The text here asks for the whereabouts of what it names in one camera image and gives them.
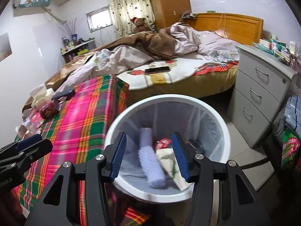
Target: plaid blanket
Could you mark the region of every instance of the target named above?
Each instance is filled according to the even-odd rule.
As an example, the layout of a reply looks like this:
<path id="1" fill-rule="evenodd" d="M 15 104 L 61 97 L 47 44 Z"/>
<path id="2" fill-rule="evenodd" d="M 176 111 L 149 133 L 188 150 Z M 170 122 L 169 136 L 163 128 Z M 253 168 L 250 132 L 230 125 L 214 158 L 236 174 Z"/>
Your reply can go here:
<path id="1" fill-rule="evenodd" d="M 205 65 L 199 67 L 198 71 L 195 72 L 193 75 L 199 76 L 199 75 L 205 75 L 206 73 L 217 72 L 217 71 L 224 72 L 237 64 L 238 64 L 238 61 L 227 62 L 227 63 L 223 63 L 221 65 L 205 64 Z"/>
<path id="2" fill-rule="evenodd" d="M 41 126 L 51 140 L 52 152 L 32 164 L 26 181 L 15 188 L 20 203 L 31 210 L 64 161 L 86 162 L 103 150 L 109 126 L 125 109 L 128 84 L 112 75 L 94 78 L 75 87 L 75 96 L 54 118 Z M 82 225 L 85 225 L 84 182 L 80 188 Z"/>

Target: blue gripper pad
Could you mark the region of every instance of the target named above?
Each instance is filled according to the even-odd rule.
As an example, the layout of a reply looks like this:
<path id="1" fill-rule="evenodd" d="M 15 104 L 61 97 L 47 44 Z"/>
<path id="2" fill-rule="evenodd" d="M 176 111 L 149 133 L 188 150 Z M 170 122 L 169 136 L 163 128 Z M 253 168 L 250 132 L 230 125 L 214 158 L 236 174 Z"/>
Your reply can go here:
<path id="1" fill-rule="evenodd" d="M 190 180 L 189 163 L 180 142 L 182 141 L 184 145 L 185 143 L 183 142 L 183 140 L 181 141 L 178 140 L 178 137 L 175 133 L 173 133 L 171 140 L 172 140 L 173 152 L 175 153 L 175 157 L 181 172 L 181 176 L 185 179 L 186 182 L 189 182 Z"/>
<path id="2" fill-rule="evenodd" d="M 114 181 L 115 178 L 117 178 L 117 176 L 118 176 L 120 166 L 122 163 L 122 159 L 123 159 L 123 155 L 125 152 L 125 148 L 126 148 L 126 134 L 123 133 L 123 135 L 117 145 L 115 155 L 112 159 L 111 174 L 109 176 L 111 181 Z"/>
<path id="3" fill-rule="evenodd" d="M 29 146 L 37 143 L 37 142 L 40 142 L 41 140 L 43 140 L 42 136 L 40 134 L 35 134 L 23 141 L 20 141 L 17 146 L 16 146 L 16 150 L 18 152 L 28 148 Z"/>

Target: teddy bear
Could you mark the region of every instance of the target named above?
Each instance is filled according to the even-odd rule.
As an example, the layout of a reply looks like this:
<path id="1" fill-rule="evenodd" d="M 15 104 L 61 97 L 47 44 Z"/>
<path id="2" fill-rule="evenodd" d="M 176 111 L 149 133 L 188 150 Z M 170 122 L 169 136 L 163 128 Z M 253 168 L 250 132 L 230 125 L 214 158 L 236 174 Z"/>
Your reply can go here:
<path id="1" fill-rule="evenodd" d="M 146 31 L 150 34 L 153 33 L 151 27 L 146 24 L 146 19 L 145 18 L 132 18 L 131 21 L 133 22 L 133 24 L 136 26 L 134 29 L 133 29 L 133 34 L 136 34 L 138 32 L 141 32 L 141 31 Z"/>

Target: wooden wardrobe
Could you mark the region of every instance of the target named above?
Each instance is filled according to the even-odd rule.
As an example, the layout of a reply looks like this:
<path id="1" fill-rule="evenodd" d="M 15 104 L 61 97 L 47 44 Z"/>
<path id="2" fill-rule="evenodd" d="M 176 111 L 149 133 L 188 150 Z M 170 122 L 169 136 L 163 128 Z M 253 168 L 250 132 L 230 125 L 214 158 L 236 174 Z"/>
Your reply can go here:
<path id="1" fill-rule="evenodd" d="M 191 10 L 190 0 L 150 0 L 156 18 L 156 29 L 171 26 L 181 15 Z"/>

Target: white trash bin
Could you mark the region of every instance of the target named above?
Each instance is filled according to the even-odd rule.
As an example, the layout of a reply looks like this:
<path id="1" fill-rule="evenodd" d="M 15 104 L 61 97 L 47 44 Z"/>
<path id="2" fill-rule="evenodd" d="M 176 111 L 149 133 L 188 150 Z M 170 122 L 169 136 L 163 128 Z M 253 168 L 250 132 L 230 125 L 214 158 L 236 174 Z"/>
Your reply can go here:
<path id="1" fill-rule="evenodd" d="M 139 128 L 151 127 L 154 141 L 180 132 L 184 142 L 197 140 L 212 161 L 229 160 L 231 142 L 226 123 L 211 106 L 196 98 L 166 94 L 141 100 L 124 110 L 110 126 L 104 146 L 112 144 L 119 131 L 127 134 L 127 147 L 114 185 L 121 191 L 146 202 L 172 203 L 191 198 L 193 184 L 180 191 L 167 180 L 166 187 L 151 188 L 138 158 Z"/>

